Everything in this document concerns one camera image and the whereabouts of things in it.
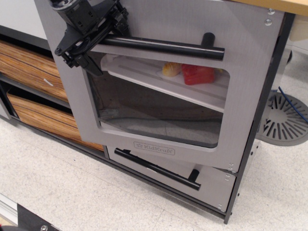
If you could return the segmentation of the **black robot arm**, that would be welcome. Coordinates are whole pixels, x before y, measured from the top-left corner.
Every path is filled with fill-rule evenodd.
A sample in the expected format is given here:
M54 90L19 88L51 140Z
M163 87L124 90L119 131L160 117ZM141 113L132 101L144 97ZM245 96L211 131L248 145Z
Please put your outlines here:
M103 72L88 56L109 33L131 36L128 12L118 0L104 0L92 6L88 0L51 0L50 6L66 23L64 37L55 49L69 67L82 67L95 77Z

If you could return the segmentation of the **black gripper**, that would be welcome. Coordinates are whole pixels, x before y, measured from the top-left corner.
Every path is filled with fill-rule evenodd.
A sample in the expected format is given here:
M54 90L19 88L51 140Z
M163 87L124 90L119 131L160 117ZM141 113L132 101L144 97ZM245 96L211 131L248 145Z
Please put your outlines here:
M55 54L71 68L81 66L92 76L103 76L87 52L111 32L131 37L126 8L118 0L104 0L95 5L88 0L55 0L54 11L67 26Z

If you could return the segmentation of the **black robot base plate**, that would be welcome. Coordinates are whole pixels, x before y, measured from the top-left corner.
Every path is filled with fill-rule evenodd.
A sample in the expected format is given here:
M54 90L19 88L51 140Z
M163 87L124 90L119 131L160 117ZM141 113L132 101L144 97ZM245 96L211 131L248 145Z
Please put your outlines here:
M1 231L59 231L57 227L17 204L18 226L1 225Z

